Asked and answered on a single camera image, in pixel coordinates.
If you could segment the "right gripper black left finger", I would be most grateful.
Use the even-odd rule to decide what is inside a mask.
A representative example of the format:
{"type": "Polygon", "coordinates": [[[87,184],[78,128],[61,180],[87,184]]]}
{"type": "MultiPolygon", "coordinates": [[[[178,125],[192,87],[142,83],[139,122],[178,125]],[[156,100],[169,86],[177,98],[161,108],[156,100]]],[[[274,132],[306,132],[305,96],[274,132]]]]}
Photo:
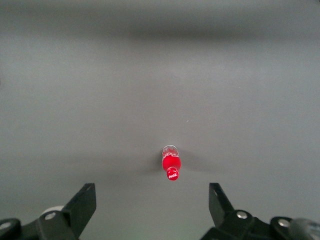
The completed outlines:
{"type": "Polygon", "coordinates": [[[86,183],[61,210],[76,238],[81,236],[96,207],[96,186],[86,183]]]}

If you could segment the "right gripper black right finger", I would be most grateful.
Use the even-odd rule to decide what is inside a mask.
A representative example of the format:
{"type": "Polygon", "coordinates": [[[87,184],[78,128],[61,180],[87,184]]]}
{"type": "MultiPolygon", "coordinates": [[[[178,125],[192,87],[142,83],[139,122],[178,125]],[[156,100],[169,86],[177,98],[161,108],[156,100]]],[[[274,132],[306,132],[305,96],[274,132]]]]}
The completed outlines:
{"type": "Polygon", "coordinates": [[[236,210],[219,183],[209,184],[208,207],[216,228],[237,228],[239,223],[236,210]]]}

